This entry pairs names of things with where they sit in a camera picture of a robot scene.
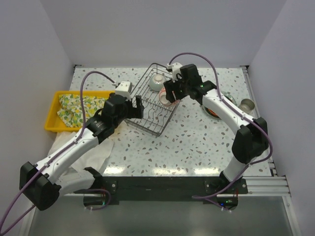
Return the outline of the celadon green flower plate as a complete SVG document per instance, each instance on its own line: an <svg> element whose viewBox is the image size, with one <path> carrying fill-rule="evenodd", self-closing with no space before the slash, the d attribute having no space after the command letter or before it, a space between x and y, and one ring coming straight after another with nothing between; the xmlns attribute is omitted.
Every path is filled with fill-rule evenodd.
<svg viewBox="0 0 315 236"><path fill-rule="evenodd" d="M237 105L237 102L236 102L235 98L234 98L229 92L222 91L221 93L222 93L222 95L223 95L225 98L227 98L230 102L232 102L234 105ZM207 115L213 117L214 119L221 120L221 118L220 118L218 115L214 117L214 116L208 114L208 113L205 111L205 108L206 108L205 106L202 105L201 108L203 109L203 111L204 111Z"/></svg>

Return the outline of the orange red plate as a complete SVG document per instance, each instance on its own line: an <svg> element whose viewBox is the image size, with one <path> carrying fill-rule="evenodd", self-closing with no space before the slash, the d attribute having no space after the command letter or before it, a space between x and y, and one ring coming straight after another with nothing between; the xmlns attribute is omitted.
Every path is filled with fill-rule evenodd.
<svg viewBox="0 0 315 236"><path fill-rule="evenodd" d="M212 110L210 110L210 109L208 109L208 108L205 108L205 111L208 113L208 114L210 114L210 115L212 115L212 116L217 116L217 114L215 113L215 112L213 112Z"/></svg>

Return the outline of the beige ceramic cup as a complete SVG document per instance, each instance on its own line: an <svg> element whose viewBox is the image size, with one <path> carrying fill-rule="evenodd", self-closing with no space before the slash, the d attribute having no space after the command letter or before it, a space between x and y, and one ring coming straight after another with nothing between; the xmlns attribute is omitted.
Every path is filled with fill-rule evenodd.
<svg viewBox="0 0 315 236"><path fill-rule="evenodd" d="M249 114L255 108L255 103L252 100L245 98L241 101L239 108Z"/></svg>

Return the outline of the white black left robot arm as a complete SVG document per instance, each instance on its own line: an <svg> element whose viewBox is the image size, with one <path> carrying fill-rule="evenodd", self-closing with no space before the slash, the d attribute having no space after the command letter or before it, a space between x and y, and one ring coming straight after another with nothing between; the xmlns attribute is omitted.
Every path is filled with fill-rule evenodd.
<svg viewBox="0 0 315 236"><path fill-rule="evenodd" d="M26 162L20 168L19 189L39 210L51 207L59 198L62 186L59 177L76 160L110 137L126 118L143 118L144 106L140 95L132 100L111 93L102 109L88 119L78 134L52 155L37 164Z"/></svg>

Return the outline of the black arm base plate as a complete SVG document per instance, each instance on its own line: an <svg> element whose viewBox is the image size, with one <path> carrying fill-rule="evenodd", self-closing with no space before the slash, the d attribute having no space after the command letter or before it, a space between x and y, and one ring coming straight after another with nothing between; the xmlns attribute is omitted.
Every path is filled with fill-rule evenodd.
<svg viewBox="0 0 315 236"><path fill-rule="evenodd" d="M218 192L219 177L97 177L84 194L84 205L118 205L121 201L190 202L192 196Z"/></svg>

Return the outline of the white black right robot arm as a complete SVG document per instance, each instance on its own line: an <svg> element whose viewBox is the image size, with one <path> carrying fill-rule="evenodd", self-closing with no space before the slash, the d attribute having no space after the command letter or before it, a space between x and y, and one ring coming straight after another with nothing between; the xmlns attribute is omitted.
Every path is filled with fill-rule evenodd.
<svg viewBox="0 0 315 236"><path fill-rule="evenodd" d="M231 193L245 169L264 151L271 149L267 122L246 114L221 93L218 85L202 81L194 64L168 64L172 79L164 82L166 100L173 103L190 97L204 108L213 111L235 134L232 144L232 159L220 173L219 187L224 193Z"/></svg>

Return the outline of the red white patterned bowl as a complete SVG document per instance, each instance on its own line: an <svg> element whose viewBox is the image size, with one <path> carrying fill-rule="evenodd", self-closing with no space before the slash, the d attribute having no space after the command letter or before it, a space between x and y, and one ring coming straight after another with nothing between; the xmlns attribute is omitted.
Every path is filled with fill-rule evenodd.
<svg viewBox="0 0 315 236"><path fill-rule="evenodd" d="M177 105L177 103L179 102L178 100L175 101L175 102L173 102L173 103L171 103L170 101L168 101L168 100L166 99L166 90L165 90L165 88L162 88L162 89L160 90L160 92L159 92L159 101L160 101L160 103L161 103L163 106L165 106L165 107L173 107L173 106Z"/></svg>

